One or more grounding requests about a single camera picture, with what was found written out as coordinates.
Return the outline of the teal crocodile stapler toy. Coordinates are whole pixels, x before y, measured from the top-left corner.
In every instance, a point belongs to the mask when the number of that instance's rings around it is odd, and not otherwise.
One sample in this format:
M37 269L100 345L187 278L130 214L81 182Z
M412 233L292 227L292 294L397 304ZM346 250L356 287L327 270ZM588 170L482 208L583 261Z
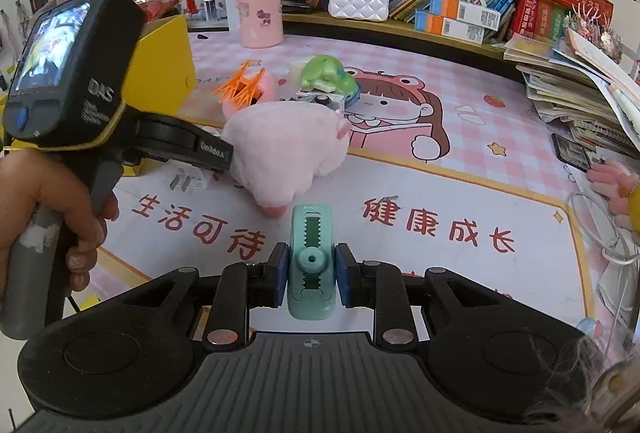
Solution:
M298 320L325 320L335 309L333 216L322 205L292 211L288 312Z

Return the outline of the pink plush pig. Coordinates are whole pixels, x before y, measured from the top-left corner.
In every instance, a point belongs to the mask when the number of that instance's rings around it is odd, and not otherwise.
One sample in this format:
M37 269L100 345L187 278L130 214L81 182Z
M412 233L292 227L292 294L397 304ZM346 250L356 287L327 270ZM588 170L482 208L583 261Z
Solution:
M314 179L342 164L350 135L343 112L293 101L244 108L221 132L233 146L232 178L269 217L283 216Z

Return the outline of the pink plush chick orange feet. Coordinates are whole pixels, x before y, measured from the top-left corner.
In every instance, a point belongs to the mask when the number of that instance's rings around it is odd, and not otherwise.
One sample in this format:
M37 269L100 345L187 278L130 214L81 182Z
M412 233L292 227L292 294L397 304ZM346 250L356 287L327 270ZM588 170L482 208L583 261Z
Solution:
M278 79L259 60L245 60L229 80L212 93L228 120L242 109L278 98Z

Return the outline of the green frog toy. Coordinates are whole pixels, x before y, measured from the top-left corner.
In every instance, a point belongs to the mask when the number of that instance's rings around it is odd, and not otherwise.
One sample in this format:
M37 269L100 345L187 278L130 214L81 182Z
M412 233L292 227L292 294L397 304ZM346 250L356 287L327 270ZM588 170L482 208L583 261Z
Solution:
M299 76L302 91L319 91L344 97L345 106L359 100L360 85L343 64L331 55L317 55L303 67Z

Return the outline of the grey toy camera car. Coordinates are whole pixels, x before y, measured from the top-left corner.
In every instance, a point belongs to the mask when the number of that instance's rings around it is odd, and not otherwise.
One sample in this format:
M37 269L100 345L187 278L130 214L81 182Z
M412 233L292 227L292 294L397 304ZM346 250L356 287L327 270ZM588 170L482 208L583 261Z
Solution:
M332 110L332 112L344 112L346 97L341 94L326 93L318 90L299 90L294 97L296 102L316 104Z

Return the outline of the yellow cardboard box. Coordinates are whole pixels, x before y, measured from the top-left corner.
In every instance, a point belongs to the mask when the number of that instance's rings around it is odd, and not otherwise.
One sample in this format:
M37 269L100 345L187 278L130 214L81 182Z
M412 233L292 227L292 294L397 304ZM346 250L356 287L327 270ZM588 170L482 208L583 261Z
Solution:
M176 15L147 23L122 85L127 105L175 116L195 83L186 19Z

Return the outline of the pink cartoon desk mat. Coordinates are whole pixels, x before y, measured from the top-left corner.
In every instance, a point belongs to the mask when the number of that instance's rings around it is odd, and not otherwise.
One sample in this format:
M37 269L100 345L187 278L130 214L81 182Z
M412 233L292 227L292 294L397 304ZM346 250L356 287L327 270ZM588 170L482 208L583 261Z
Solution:
M421 275L455 271L539 311L577 325L597 313L591 266L567 197L575 183L556 158L520 83L474 68L380 46L287 37L249 50L228 32L194 36L195 89L183 111L213 120L214 89L245 60L288 80L295 60L330 54L355 71L436 95L450 141L437 157L413 133L359 136L341 167L314 181L306 204L332 209L334 238L359 260ZM258 262L288 239L290 219L267 219L225 176L191 188L167 164L119 183L119 219L108 231L93 291L102 299L183 265L214 275Z

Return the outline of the pink cylindrical container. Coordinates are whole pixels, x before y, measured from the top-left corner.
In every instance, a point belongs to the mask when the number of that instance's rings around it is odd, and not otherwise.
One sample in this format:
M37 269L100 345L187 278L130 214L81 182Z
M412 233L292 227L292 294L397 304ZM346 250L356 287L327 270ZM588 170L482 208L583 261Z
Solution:
M281 0L235 0L240 16L241 44L268 49L283 41Z

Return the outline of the smartphone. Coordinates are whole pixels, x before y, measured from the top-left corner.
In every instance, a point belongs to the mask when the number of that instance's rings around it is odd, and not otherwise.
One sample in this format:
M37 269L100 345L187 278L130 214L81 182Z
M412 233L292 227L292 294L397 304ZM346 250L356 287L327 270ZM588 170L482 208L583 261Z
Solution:
M591 167L586 149L564 136L553 133L551 135L556 158L579 171L587 172Z

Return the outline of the orange white medicine box lower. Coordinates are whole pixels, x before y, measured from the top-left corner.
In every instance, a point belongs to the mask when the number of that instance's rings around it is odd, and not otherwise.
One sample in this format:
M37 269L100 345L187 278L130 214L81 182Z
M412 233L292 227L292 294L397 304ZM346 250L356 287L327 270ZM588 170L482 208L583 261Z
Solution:
M437 34L438 36L474 44L482 44L485 33L483 27L468 24L457 19L434 15L423 10L416 11L414 29L426 32L427 34Z

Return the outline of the orange white medicine box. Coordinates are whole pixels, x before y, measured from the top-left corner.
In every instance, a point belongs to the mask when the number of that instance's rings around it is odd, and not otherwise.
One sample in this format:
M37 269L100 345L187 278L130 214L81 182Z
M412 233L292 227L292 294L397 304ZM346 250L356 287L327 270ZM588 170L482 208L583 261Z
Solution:
M460 0L431 0L428 12L489 30L497 30L501 22L498 11Z
M468 24L457 19L434 15L423 10L416 11L414 29L426 32L427 34L437 34L438 36L474 44L482 44L485 33L483 27Z

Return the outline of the stack of magazines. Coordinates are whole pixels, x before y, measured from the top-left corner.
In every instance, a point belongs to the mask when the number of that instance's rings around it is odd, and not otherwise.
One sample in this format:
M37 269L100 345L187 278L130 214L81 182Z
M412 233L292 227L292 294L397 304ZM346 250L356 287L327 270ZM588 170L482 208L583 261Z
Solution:
M639 84L579 32L553 44L514 34L503 58L521 72L542 121L564 122L589 149L638 155Z

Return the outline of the orange white medicine box upper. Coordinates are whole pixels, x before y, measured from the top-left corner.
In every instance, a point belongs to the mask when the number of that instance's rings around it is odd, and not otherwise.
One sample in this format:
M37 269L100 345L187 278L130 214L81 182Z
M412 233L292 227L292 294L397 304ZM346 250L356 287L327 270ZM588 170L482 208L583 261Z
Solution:
M431 0L428 12L489 30L497 30L501 22L498 11L460 0Z

